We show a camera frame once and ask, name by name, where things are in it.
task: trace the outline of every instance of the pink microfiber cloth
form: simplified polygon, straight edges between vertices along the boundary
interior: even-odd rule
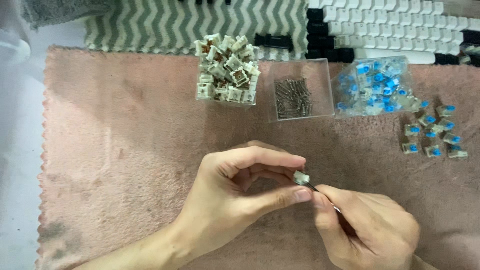
[[[399,202],[421,224],[417,255],[425,261],[440,269],[479,269],[480,69],[411,66],[416,96],[457,106],[455,134],[470,156],[454,160],[443,144],[437,158],[402,153],[411,113],[269,123],[269,62],[260,63],[256,106],[197,101],[197,62],[50,48],[37,269],[72,269],[160,229],[179,213],[205,154],[252,139],[304,156],[312,184]],[[332,77],[339,70],[330,64]],[[251,191],[274,186],[259,180]],[[336,267],[313,224],[311,204],[303,203],[261,217],[182,269]]]

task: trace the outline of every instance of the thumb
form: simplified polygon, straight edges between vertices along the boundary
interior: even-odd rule
[[[312,199],[312,191],[304,186],[287,186],[244,199],[246,200],[246,207],[252,209],[256,217],[260,217],[273,210],[309,201]]]
[[[315,226],[324,241],[328,255],[338,255],[339,252],[347,251],[349,240],[338,221],[332,203],[320,192],[313,193],[312,202]]]

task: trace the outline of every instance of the forearm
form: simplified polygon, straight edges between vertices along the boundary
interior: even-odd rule
[[[438,270],[437,268],[431,266],[430,264],[424,262],[421,258],[416,255],[413,255],[412,268],[411,270]]]
[[[176,270],[192,259],[190,243],[172,223],[75,270]]]

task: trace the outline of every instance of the keyboard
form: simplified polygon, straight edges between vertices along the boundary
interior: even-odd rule
[[[463,32],[480,31],[480,19],[442,14],[440,1],[310,0],[307,58],[339,48],[355,59],[405,55],[417,64],[456,56]]]

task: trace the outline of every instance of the gray striped towel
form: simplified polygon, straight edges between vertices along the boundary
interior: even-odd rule
[[[303,59],[307,51],[307,0],[118,0],[112,11],[86,21],[85,46],[104,51],[194,54],[193,42],[209,34],[291,35],[294,49],[261,47],[259,58]]]

